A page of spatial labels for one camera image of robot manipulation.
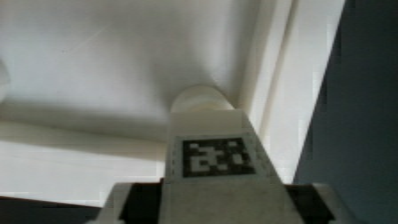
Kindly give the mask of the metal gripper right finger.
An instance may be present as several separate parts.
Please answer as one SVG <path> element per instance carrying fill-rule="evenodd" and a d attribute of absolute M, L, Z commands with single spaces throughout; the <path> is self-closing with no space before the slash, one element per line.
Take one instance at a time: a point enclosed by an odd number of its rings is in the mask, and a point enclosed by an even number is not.
<path fill-rule="evenodd" d="M 286 186 L 304 224 L 356 224 L 356 215 L 327 184 Z"/>

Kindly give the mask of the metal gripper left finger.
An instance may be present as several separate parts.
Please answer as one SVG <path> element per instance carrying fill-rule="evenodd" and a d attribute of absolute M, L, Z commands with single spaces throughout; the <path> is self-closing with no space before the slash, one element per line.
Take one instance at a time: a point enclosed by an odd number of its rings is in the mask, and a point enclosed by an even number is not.
<path fill-rule="evenodd" d="M 114 185 L 96 224 L 158 224 L 162 183 Z"/>

